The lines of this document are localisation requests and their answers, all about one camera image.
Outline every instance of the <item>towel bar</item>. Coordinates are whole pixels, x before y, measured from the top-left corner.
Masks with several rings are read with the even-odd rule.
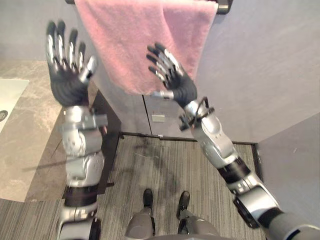
[[[216,14],[225,15],[229,13],[233,1],[234,0],[216,0],[215,2],[219,4]],[[65,0],[65,2],[67,4],[75,4],[75,0]]]

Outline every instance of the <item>black glove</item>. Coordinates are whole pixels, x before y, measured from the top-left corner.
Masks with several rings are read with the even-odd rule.
[[[167,91],[155,91],[152,96],[173,99],[184,108],[197,99],[197,88],[181,64],[163,45],[156,42],[154,46],[148,46],[147,49],[156,57],[150,54],[146,57],[157,68],[149,66],[149,70],[163,82]]]
[[[84,65],[86,45],[79,45],[76,60],[75,49],[78,31],[73,29],[69,38],[68,52],[65,52],[65,23],[60,21],[56,27],[50,21],[46,30],[46,59],[49,68],[51,90],[55,99],[63,107],[88,106],[88,84],[97,68],[97,60],[91,56]]]

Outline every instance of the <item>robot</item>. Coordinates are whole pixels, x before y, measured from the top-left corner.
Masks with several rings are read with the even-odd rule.
[[[88,84],[98,63],[94,56],[84,62],[85,44],[76,57],[77,30],[71,31],[65,51],[65,24],[50,22],[46,32],[46,57],[55,99],[65,108],[61,126],[67,154],[66,193],[57,223],[57,240],[98,240],[101,221],[96,217],[97,190],[104,166],[99,128],[107,126],[106,115],[89,108]],[[149,70],[166,90],[152,96],[176,101],[184,110],[180,130],[191,130],[209,162],[218,170],[233,194],[238,213],[250,228],[261,228],[269,240],[319,240],[320,229],[292,213],[283,212],[266,186],[252,172],[222,130],[215,109],[206,97],[198,100],[197,88],[176,58],[160,43],[147,46]],[[190,194],[184,191],[178,202],[178,234],[155,236],[153,194],[143,193],[143,208],[130,220],[126,240],[227,240],[206,220],[188,211]]]

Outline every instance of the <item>pink towel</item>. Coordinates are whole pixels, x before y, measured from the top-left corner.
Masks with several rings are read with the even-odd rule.
[[[192,78],[218,4],[204,0],[76,0],[109,78],[130,94],[163,89],[147,45],[162,43]]]

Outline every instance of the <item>white sink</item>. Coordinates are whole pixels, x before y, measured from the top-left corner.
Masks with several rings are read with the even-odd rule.
[[[0,78],[0,133],[29,80]]]

